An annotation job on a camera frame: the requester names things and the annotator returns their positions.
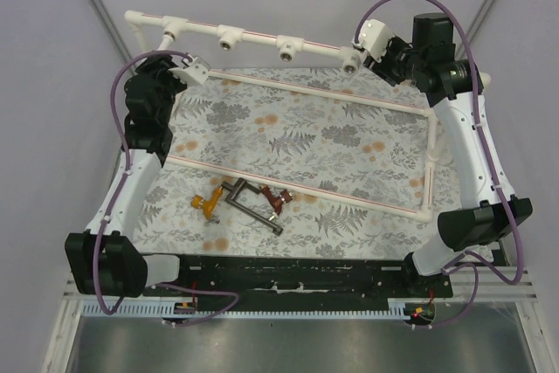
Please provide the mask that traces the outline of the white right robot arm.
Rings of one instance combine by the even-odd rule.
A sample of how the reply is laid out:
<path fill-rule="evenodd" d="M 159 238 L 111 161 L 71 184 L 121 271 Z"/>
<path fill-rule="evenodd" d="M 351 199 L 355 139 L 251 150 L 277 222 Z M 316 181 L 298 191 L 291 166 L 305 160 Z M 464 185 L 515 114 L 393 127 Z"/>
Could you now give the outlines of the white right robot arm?
<path fill-rule="evenodd" d="M 442 273 L 463 253 L 506 237 L 533 212 L 516 196 L 493 143 L 483 84 L 467 60 L 455 58 L 452 20 L 426 13 L 413 20 L 412 41 L 369 19 L 358 31 L 364 67 L 390 85 L 413 82 L 442 124 L 459 176 L 461 206 L 437 218 L 437 234 L 405 261 L 412 276 Z"/>

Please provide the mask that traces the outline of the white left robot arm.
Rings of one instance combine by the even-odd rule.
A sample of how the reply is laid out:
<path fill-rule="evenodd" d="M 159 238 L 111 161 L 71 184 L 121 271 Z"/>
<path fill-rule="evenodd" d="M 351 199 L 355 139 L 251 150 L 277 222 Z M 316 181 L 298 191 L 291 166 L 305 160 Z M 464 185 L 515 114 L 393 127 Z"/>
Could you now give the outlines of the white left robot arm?
<path fill-rule="evenodd" d="M 65 241 L 66 257 L 81 294 L 138 297 L 144 289 L 179 276 L 175 255 L 143 255 L 134 246 L 143 202 L 169 154 L 176 95 L 186 83 L 172 74 L 172 51 L 133 59 L 135 75 L 124 85 L 124 119 L 114 118 L 121 138 L 120 165 L 107 195 L 85 230 Z"/>

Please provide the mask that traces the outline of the white water faucet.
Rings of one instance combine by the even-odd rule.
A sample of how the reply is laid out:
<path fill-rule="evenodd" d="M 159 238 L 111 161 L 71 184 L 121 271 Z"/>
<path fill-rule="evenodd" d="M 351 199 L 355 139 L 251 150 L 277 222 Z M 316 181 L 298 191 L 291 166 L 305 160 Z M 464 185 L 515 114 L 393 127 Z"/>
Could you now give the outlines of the white water faucet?
<path fill-rule="evenodd" d="M 167 35 L 164 35 L 164 36 L 162 37 L 162 41 L 161 41 L 161 43 L 159 44 L 157 50 L 158 50 L 158 51 L 167 50 L 167 49 L 173 44 L 173 42 L 174 42 L 174 39 L 173 39 L 172 37 L 169 37 L 169 36 L 167 36 Z"/>

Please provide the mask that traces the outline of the white pipe frame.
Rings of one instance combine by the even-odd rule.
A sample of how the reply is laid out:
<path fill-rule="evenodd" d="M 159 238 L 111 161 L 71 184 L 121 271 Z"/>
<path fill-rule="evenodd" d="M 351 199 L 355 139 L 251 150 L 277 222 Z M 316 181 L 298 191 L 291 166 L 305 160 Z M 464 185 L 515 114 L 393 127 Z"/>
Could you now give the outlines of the white pipe frame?
<path fill-rule="evenodd" d="M 445 145 L 410 81 L 331 90 L 224 70 L 183 92 L 171 164 L 428 223 Z"/>

